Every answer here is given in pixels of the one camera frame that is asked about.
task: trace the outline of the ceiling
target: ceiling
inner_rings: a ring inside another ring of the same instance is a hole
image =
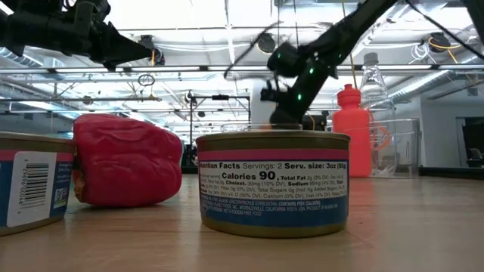
[[[469,45],[478,45],[479,38],[473,28],[472,21],[465,8],[449,1],[421,1],[418,7],[434,20],[447,27]],[[304,44],[320,36],[327,27],[343,18],[343,6],[340,0],[316,1],[298,0],[296,8],[288,1],[281,9],[274,6],[273,0],[111,0],[112,12],[107,20],[124,36],[138,40],[140,35],[154,36],[155,45],[164,53],[167,66],[227,66],[244,52],[248,45],[267,25],[280,18],[284,23],[280,28],[269,32],[276,40],[289,41],[293,44]],[[357,1],[345,1],[347,14],[356,9]],[[454,63],[448,52],[415,54],[416,45],[437,32],[436,26],[426,21],[421,15],[408,6],[396,5],[379,19],[371,31],[365,34],[366,39],[355,47],[353,60],[355,64],[363,64],[363,57],[369,52],[377,52],[380,63],[384,64],[421,64],[421,63]],[[465,50],[456,48],[452,52],[457,56]],[[66,57],[62,53],[47,51],[40,48],[28,48],[27,55],[42,60],[44,66],[58,60],[65,67],[98,67],[86,57]],[[264,67],[269,55],[255,48],[239,64]],[[350,59],[343,64],[350,65]],[[148,60],[139,60],[123,64],[137,67],[149,65]],[[4,68],[28,68],[12,60],[0,57],[0,66]],[[211,96],[226,94],[231,96],[250,96],[253,89],[259,90],[265,85],[268,73],[241,73],[242,76],[257,75],[258,79],[226,80],[221,72],[180,72],[151,73],[156,79],[152,86],[143,87],[138,84],[142,73],[70,73],[63,80],[42,77],[39,75],[19,74],[9,75],[11,79],[26,83],[43,92],[54,93],[62,97],[102,97],[139,99],[138,101],[102,101],[91,105],[83,103],[64,104],[66,108],[75,107],[82,110],[93,109],[137,109],[140,112],[132,114],[137,119],[167,127],[173,132],[185,137],[189,131],[190,113],[185,101],[189,90],[196,96]],[[420,73],[385,73],[386,84],[390,92],[398,91],[393,86]],[[361,74],[355,77],[349,74],[338,80],[328,79],[315,99],[312,109],[314,113],[321,109],[334,108],[335,94],[348,83],[361,83]],[[292,84],[293,79],[285,83]],[[465,81],[455,81],[453,84],[464,85]],[[146,101],[147,97],[156,97],[157,101]],[[448,99],[469,99],[459,93],[450,94]],[[220,125],[227,122],[247,122],[249,101],[247,99],[230,99],[214,101],[198,99],[197,110],[204,111],[205,116],[194,114],[193,120],[197,127],[194,136],[219,131]],[[157,110],[158,112],[141,112],[141,110]]]

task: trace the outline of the clear plastic bottle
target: clear plastic bottle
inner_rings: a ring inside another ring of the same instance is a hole
[[[365,55],[365,71],[360,85],[361,107],[371,110],[372,175],[391,177],[398,165],[396,125],[390,121],[396,119],[395,107],[378,63],[377,53]]]

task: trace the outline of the barcode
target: barcode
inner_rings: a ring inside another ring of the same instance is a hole
[[[23,169],[19,208],[30,209],[45,205],[48,183],[48,163],[27,163]]]

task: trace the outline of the blue label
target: blue label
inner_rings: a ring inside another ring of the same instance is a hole
[[[202,193],[200,211],[213,220],[234,224],[258,227],[319,227],[346,221],[348,197],[254,200]]]
[[[14,163],[12,161],[0,162],[0,227],[7,226],[13,167]],[[71,162],[56,163],[53,187],[48,188],[48,190],[52,190],[48,218],[63,215],[66,211],[67,201],[69,200],[72,167],[73,164]]]

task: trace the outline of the desk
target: desk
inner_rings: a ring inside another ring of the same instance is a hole
[[[482,271],[484,182],[352,180],[346,230],[265,240],[200,225],[197,176],[158,206],[96,209],[0,238],[0,271]]]

